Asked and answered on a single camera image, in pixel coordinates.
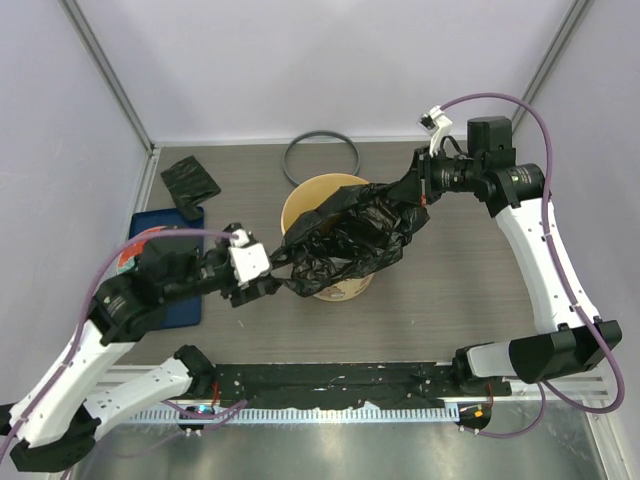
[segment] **metal floor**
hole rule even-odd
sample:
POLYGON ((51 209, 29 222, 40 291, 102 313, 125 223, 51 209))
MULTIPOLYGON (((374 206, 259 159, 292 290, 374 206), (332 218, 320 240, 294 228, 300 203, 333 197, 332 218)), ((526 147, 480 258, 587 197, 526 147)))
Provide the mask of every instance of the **metal floor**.
MULTIPOLYGON (((538 402, 494 406, 491 430, 515 431, 536 416, 538 402)), ((596 480, 604 468, 584 414, 550 402, 528 435, 493 440, 435 423, 233 426, 201 438, 177 438, 148 455, 142 451, 175 426, 122 425, 86 461, 82 480, 596 480)))
MULTIPOLYGON (((416 142, 361 143, 360 176, 393 182, 408 170, 416 142)), ((222 188, 203 203, 205 225, 233 221, 269 251, 280 245, 280 213, 293 187, 280 166, 285 145, 163 148, 147 208, 173 207, 160 172, 195 155, 222 188)), ((299 179, 348 172, 343 144, 304 144, 291 151, 299 179)), ((182 345, 215 363, 448 361, 457 348, 535 333, 531 302, 513 252, 471 194, 447 194, 405 257, 376 273, 353 300, 334 303, 277 295, 231 308, 204 298, 202 323, 147 334, 121 364, 159 365, 182 345)))

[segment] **gray table surface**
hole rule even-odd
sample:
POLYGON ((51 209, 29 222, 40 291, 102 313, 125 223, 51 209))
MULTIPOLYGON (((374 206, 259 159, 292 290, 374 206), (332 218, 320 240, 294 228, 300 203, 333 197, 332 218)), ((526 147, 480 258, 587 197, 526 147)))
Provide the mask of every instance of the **gray table surface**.
MULTIPOLYGON (((362 143, 360 176, 398 180, 418 144, 362 143)), ((206 226, 240 221, 273 251, 280 213, 292 191, 280 169, 284 145, 163 148, 148 209, 173 206, 160 172, 195 155, 222 187, 203 204, 206 226)), ((291 152, 298 178, 349 172, 343 144, 302 144, 291 152)), ((277 295, 232 309, 217 294, 204 299, 196 327, 152 332, 123 364, 157 365, 184 344, 214 363, 450 360, 456 348, 534 334, 531 302, 515 257, 484 205, 448 194, 429 207, 431 220, 405 258, 375 275, 355 299, 330 303, 277 295)))

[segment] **blue tray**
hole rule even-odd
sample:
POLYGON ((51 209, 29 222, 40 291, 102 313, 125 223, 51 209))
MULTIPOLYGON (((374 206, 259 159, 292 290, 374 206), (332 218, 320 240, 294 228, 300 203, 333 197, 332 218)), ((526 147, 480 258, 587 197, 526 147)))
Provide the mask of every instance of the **blue tray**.
MULTIPOLYGON (((182 218, 177 208, 167 208, 166 210, 154 210, 151 212, 136 213, 131 217, 129 227, 129 238, 147 230, 148 228, 160 226, 178 226, 190 228, 204 228, 204 217, 193 222, 182 218)), ((204 249, 204 238, 194 237, 194 242, 204 249)), ((202 297, 185 300, 176 303, 168 308, 167 319, 158 330, 165 328, 190 327, 198 325, 202 321, 202 297)))

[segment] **cable connector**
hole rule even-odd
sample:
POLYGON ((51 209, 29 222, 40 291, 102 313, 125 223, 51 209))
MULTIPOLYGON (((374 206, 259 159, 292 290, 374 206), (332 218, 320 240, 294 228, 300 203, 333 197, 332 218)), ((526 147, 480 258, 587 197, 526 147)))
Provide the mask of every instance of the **cable connector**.
POLYGON ((440 150, 442 139, 451 133, 453 122, 440 109, 440 105, 436 105, 429 110, 429 113, 425 113, 422 116, 420 125, 426 128, 429 135, 431 135, 429 155, 433 157, 440 150))

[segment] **metal frame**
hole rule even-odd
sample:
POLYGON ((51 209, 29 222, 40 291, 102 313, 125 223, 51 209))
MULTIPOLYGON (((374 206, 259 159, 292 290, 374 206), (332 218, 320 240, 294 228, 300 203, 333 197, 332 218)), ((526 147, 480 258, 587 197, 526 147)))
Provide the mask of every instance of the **metal frame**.
MULTIPOLYGON (((536 99, 542 90, 543 85, 548 80, 549 75, 553 71, 553 68, 558 63, 560 55, 568 45, 569 39, 580 26, 580 23, 589 10, 589 7, 593 5, 593 1, 594 0, 574 0, 562 20, 558 31, 551 40, 549 48, 547 48, 547 51, 542 57, 542 62, 538 65, 536 73, 534 73, 533 78, 522 94, 522 100, 528 104, 532 104, 536 99)), ((527 112, 522 107, 518 107, 513 113, 513 116, 511 117, 511 121, 513 122, 513 133, 515 133, 518 130, 518 127, 522 124, 526 113, 527 112)))
POLYGON ((133 108, 129 97, 127 97, 120 80, 118 80, 111 63, 109 63, 109 59, 102 50, 102 47, 93 33, 89 22, 82 13, 82 9, 78 5, 78 2, 76 0, 59 0, 59 2, 69 17, 71 24, 82 39, 82 42, 87 48, 87 52, 95 62, 96 67, 98 67, 98 70, 102 74, 102 77, 107 82, 107 86, 109 87, 109 90, 111 90, 111 93, 113 93, 116 102, 122 109, 125 117, 127 117, 127 120, 129 120, 131 127, 144 146, 144 149, 149 155, 151 155, 153 152, 153 142, 149 138, 149 134, 145 130, 140 117, 138 117, 138 114, 133 108))
MULTIPOLYGON (((593 4, 594 0, 574 0, 571 7, 567 11, 558 31, 554 35, 553 39, 547 51, 545 52, 542 61, 538 65, 536 72, 534 73, 532 79, 529 82, 529 85, 525 89, 522 100, 527 103, 532 103, 539 92, 541 91, 543 85, 546 83, 547 79, 553 67, 557 64, 558 59, 560 58, 561 53, 566 48, 569 39, 573 36, 575 31, 577 30, 580 22, 584 18, 587 13, 589 7, 593 4)), ((59 0, 60 5, 67 13, 69 20, 77 31, 78 35, 82 39, 85 44, 87 51, 91 58, 94 60, 98 70, 102 74, 103 78, 107 82, 107 85, 111 92, 114 95, 114 98, 123 113, 129 120, 131 127, 136 132, 140 142, 144 146, 145 150, 149 155, 153 154, 154 143, 151 141, 149 134, 147 133, 144 124, 140 120, 140 117, 135 111, 131 101, 129 100, 126 91, 124 90, 118 76, 116 75, 109 59, 107 58, 104 50, 100 46, 100 42, 96 38, 93 30, 91 29, 91 25, 87 21, 84 13, 82 12, 81 7, 78 5, 77 0, 59 0)), ((518 107, 512 116, 513 121, 513 131, 514 133, 517 131, 518 127, 522 124, 525 116, 525 110, 522 107, 518 107)), ((377 138, 367 137, 366 139, 358 139, 359 141, 411 141, 411 140, 422 140, 422 137, 400 137, 394 138, 391 140, 390 138, 377 138)), ((254 141, 240 141, 240 142, 211 142, 211 145, 229 145, 229 144, 254 144, 254 143, 288 143, 288 140, 281 139, 264 139, 264 140, 254 140, 254 141)), ((185 146, 185 144, 181 142, 163 142, 162 146, 185 146)))

